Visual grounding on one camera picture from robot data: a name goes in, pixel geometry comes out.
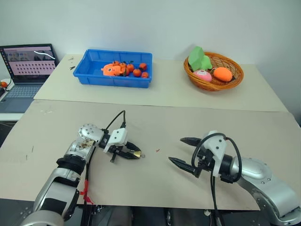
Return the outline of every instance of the wicker basket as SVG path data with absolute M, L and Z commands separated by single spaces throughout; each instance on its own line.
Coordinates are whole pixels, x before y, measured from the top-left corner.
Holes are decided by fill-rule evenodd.
M 217 53 L 205 52 L 205 55 L 210 58 L 213 67 L 228 68 L 232 72 L 232 75 L 235 79 L 229 82 L 223 82 L 212 76 L 211 82 L 201 80 L 192 72 L 191 67 L 188 63 L 188 58 L 186 58 L 186 60 L 184 61 L 184 69 L 188 74 L 189 79 L 197 87 L 208 91 L 219 91 L 223 89 L 231 89 L 233 87 L 236 87 L 243 80 L 244 72 L 241 69 L 241 67 L 233 60 Z

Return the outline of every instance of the pink ball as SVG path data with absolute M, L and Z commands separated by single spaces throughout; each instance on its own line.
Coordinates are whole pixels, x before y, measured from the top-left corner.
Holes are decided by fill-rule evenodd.
M 211 81 L 212 80 L 211 74 L 207 71 L 197 70 L 197 71 L 194 72 L 194 74 L 196 76 L 198 76 L 200 79 L 204 80 L 204 81 Z

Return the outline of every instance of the beige tabletop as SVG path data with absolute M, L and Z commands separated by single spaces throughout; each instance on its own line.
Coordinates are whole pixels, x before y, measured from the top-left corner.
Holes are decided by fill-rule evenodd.
M 53 71 L 35 99 L 66 100 L 126 105 L 204 107 L 214 109 L 287 112 L 255 65 L 241 65 L 245 77 L 230 90 L 208 92 L 195 87 L 182 61 L 154 60 L 153 81 L 148 89 L 83 85 L 70 67 L 82 55 L 66 55 Z
M 93 123 L 105 128 L 123 109 L 129 141 L 145 158 L 117 157 L 111 163 L 110 154 L 97 149 L 89 186 L 97 204 L 212 209 L 210 174 L 204 171 L 198 179 L 168 160 L 172 156 L 190 161 L 193 147 L 180 138 L 202 137 L 210 130 L 233 138 L 243 157 L 264 161 L 301 194 L 301 131 L 290 113 L 35 100 L 0 149 L 0 198 L 33 201 L 79 127 Z M 111 130 L 120 123 L 117 120 Z M 235 155 L 230 144 L 226 153 Z M 219 209 L 258 210 L 237 184 L 218 179 L 216 187 Z

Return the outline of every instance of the white wall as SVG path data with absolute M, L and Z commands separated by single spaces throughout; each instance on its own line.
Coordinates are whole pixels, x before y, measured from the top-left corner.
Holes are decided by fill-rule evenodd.
M 300 0 L 0 0 L 0 45 L 49 42 L 60 59 L 102 48 L 179 60 L 200 45 L 256 64 L 300 122 L 300 11 Z

